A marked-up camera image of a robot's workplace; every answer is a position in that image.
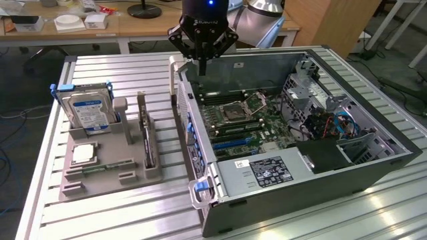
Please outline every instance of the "white table leg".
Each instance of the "white table leg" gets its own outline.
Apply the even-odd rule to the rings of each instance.
[[[419,14],[420,10],[423,9],[426,5],[426,1],[422,1],[418,5],[418,7],[414,9],[414,11],[411,12],[411,14],[407,16],[404,23],[402,24],[402,26],[399,27],[399,30],[395,32],[395,34],[392,35],[392,38],[390,40],[390,42],[387,43],[386,49],[391,49],[398,38],[400,37],[402,33],[404,32],[404,30],[407,29],[410,23],[412,22],[414,18],[416,17],[416,15]]]
[[[120,54],[130,54],[130,38],[128,37],[119,37],[118,38]]]
[[[427,45],[424,46],[424,48],[420,50],[419,54],[416,55],[416,57],[414,58],[414,60],[411,61],[411,63],[408,64],[408,67],[412,69],[415,68],[416,64],[419,64],[422,58],[426,56],[427,54]]]
[[[370,49],[374,47],[378,39],[379,39],[380,36],[382,36],[382,33],[383,33],[387,25],[390,24],[394,16],[396,15],[396,12],[398,12],[398,10],[400,9],[402,5],[403,5],[403,1],[402,1],[402,0],[398,0],[398,2],[395,3],[395,5],[394,5],[394,7],[392,7],[392,9],[391,9],[391,11],[390,11],[390,13],[388,13],[384,21],[382,22],[382,24],[380,24],[380,26],[379,26],[379,28],[378,28],[378,30],[376,30],[376,32],[375,32],[371,40],[370,40],[368,43],[367,43],[367,46],[366,46],[366,49],[367,49],[367,50],[370,50]]]
[[[295,40],[295,36],[296,36],[296,32],[298,31],[287,31],[287,34],[279,35],[283,36],[283,42],[282,42],[282,47],[291,47],[294,40]]]

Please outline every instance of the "blue hard drive label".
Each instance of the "blue hard drive label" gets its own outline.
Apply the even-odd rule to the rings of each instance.
[[[279,156],[252,161],[250,166],[262,188],[294,180],[287,165]]]
[[[108,119],[101,111],[103,102],[100,100],[79,101],[72,104],[76,117],[79,118],[83,128],[93,133],[108,128]]]

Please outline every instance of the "hard drive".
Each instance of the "hard drive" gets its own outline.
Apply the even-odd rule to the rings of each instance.
[[[107,83],[64,84],[51,94],[61,105],[73,129],[84,128],[88,135],[111,132],[110,124],[118,122],[112,104],[112,85]]]

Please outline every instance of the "white box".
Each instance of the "white box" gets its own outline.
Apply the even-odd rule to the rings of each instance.
[[[360,33],[359,39],[356,44],[354,45],[354,48],[351,50],[351,54],[359,54],[363,52],[364,46],[368,45],[368,41],[371,40],[371,35],[367,34],[364,31]]]
[[[11,16],[17,32],[40,32],[45,22],[41,16]]]
[[[56,31],[59,34],[87,30],[80,17],[63,15],[55,19]]]
[[[84,25],[87,29],[105,29],[107,17],[104,14],[92,14],[85,17]]]

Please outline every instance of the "floor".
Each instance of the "floor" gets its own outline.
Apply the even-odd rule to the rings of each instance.
[[[366,28],[368,33],[374,33],[378,29],[384,16],[372,18]],[[391,29],[395,28],[396,21],[391,22],[388,28],[384,31],[383,38],[387,36]],[[386,55],[382,59],[378,56],[370,61],[363,61],[370,67],[371,71],[382,78],[390,79],[412,89],[419,89],[426,83],[418,83],[420,79],[416,71],[407,67],[412,58],[427,44],[427,36],[418,33],[412,29],[407,29],[400,39],[395,43],[391,50],[384,50],[379,47],[379,50]],[[35,65],[35,73],[28,75],[23,72],[21,64],[40,48],[31,47],[28,54],[21,54],[17,48],[11,48],[8,53],[0,56],[0,114],[7,110],[24,110],[35,106],[44,106],[52,104],[52,96],[49,94],[49,85],[57,82],[63,67],[64,57],[57,52],[51,52],[40,59]],[[95,51],[92,45],[64,46],[64,49],[71,55],[89,56],[89,55],[108,55],[119,54],[119,46],[114,43],[105,43],[100,45],[100,50]],[[146,42],[144,44],[134,44],[132,52],[167,52],[175,51],[172,44],[168,42]],[[350,56],[351,59],[359,60],[356,55]],[[376,78],[370,73],[368,69],[358,62],[352,62],[351,65],[358,71],[367,77],[367,79],[379,84]],[[427,57],[422,60],[418,69],[427,69]],[[391,88],[384,89],[386,94],[403,106],[402,95]],[[408,97],[407,107],[414,112],[423,112],[423,103]],[[41,108],[28,113],[28,117],[43,116],[49,113],[49,108]],[[427,126],[427,118],[415,116],[415,119]],[[23,123],[23,118],[4,119],[0,121],[0,139],[4,139],[9,135],[19,125]],[[0,212],[11,206],[17,199],[12,209],[0,214],[0,239],[9,240],[15,238],[19,221],[21,217],[21,211],[25,202],[25,196],[31,184],[33,169],[36,165],[39,149],[45,131],[48,118],[28,119],[24,128],[19,131],[13,137],[11,137],[1,147],[7,151],[8,157],[13,162],[16,168],[17,179],[15,174],[11,175],[8,181],[0,186]],[[0,170],[0,180],[5,177],[5,169]]]

